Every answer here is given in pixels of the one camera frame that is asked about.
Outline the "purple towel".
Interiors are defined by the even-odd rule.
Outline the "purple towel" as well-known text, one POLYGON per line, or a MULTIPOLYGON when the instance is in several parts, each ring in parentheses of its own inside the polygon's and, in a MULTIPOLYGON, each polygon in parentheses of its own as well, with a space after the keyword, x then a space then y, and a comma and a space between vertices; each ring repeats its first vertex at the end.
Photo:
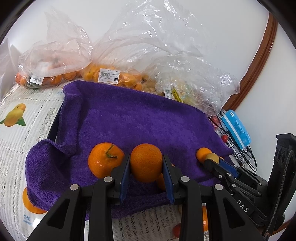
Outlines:
POLYGON ((124 153, 139 144, 155 145, 184 175, 205 186, 217 179, 197 162, 196 150, 206 147, 226 161, 233 153, 207 116, 190 105, 86 81, 73 81, 63 92, 57 139, 39 141, 26 158, 28 196, 40 209, 49 210, 72 184, 97 181, 87 159, 99 143, 112 143, 124 153))

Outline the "clear bag of yellow fruit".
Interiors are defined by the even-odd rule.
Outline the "clear bag of yellow fruit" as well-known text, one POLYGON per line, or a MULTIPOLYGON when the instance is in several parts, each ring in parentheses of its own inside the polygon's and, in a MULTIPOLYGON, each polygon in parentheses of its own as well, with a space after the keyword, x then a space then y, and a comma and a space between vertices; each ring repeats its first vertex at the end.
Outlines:
POLYGON ((207 116, 217 115, 227 99, 240 92, 240 81, 204 59, 188 55, 158 57, 144 71, 157 92, 170 90, 173 100, 191 105, 207 116))

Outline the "large orange mandarin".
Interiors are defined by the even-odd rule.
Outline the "large orange mandarin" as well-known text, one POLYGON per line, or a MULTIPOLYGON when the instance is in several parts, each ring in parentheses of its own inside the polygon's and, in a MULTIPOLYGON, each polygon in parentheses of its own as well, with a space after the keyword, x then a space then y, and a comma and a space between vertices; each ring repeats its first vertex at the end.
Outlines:
POLYGON ((103 179, 121 165, 124 152, 112 143, 100 143, 93 147, 88 157, 88 167, 93 175, 103 179))

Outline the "small orange kumquat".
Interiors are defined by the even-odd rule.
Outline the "small orange kumquat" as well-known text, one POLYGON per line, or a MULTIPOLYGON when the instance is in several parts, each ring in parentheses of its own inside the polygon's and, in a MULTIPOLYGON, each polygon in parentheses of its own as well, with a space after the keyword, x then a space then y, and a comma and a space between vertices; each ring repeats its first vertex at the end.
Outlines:
POLYGON ((161 173, 160 176, 158 177, 157 184, 159 188, 161 188, 162 190, 166 189, 163 173, 161 173))

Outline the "red cherry tomato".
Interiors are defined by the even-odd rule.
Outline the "red cherry tomato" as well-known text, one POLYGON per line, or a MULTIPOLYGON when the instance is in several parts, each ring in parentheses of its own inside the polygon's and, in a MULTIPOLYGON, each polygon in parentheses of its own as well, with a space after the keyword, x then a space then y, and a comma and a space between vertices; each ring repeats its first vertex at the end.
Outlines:
POLYGON ((221 136, 221 139, 222 139, 222 141, 223 141, 224 143, 227 143, 227 141, 228 141, 228 136, 227 136, 227 135, 222 135, 222 136, 221 136))

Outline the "brown-green round fruit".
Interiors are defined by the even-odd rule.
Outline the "brown-green round fruit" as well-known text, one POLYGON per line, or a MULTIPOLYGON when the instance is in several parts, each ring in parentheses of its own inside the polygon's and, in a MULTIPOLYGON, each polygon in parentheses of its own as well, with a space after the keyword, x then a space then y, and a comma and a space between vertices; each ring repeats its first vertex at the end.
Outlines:
POLYGON ((205 156, 205 160, 211 160, 213 162, 215 162, 216 164, 219 164, 220 159, 219 156, 215 153, 209 153, 205 156))

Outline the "clear bag of mandarins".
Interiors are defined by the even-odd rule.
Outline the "clear bag of mandarins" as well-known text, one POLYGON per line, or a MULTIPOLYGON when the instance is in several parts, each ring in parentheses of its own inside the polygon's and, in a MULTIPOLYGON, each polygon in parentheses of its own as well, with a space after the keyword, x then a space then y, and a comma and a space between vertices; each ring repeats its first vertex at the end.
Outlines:
POLYGON ((74 80, 92 60, 93 45, 81 26, 57 9, 45 15, 47 42, 34 44, 18 58, 15 82, 28 89, 74 80))

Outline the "clear bag of kumquats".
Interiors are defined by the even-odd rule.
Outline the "clear bag of kumquats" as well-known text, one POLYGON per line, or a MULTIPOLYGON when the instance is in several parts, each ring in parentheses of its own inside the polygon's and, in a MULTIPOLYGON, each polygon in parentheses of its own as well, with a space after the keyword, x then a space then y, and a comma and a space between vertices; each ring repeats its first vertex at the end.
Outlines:
POLYGON ((95 44, 92 62, 81 71, 86 81, 141 89, 145 69, 159 58, 210 50, 208 31, 177 1, 129 1, 95 44))

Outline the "blue tissue pack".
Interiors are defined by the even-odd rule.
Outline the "blue tissue pack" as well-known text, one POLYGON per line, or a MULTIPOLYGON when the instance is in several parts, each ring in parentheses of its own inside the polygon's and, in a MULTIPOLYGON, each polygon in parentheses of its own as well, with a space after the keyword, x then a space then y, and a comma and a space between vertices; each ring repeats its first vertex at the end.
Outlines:
POLYGON ((240 150, 247 148, 251 144, 251 137, 248 131, 233 110, 229 109, 226 111, 222 115, 221 120, 240 150))

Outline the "round orange mandarin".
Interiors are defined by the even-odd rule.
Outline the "round orange mandarin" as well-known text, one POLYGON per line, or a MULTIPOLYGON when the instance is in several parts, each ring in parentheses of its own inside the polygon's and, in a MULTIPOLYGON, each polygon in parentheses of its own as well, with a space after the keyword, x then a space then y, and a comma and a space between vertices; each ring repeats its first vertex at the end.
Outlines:
POLYGON ((140 144, 133 149, 130 155, 130 165, 136 180, 151 183, 161 175, 163 156, 155 145, 140 144))

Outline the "brown wooden door frame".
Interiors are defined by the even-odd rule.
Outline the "brown wooden door frame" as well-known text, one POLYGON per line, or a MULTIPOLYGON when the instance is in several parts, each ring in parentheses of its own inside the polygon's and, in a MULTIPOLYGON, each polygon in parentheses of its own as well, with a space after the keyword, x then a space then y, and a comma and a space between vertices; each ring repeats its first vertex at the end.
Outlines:
POLYGON ((267 60, 271 53, 271 49, 274 44, 277 29, 278 21, 273 16, 273 14, 269 13, 268 21, 259 48, 257 49, 256 54, 253 60, 251 61, 247 72, 241 79, 240 92, 238 94, 232 95, 226 101, 226 103, 223 106, 224 110, 236 110, 254 86, 265 64, 267 63, 267 60))

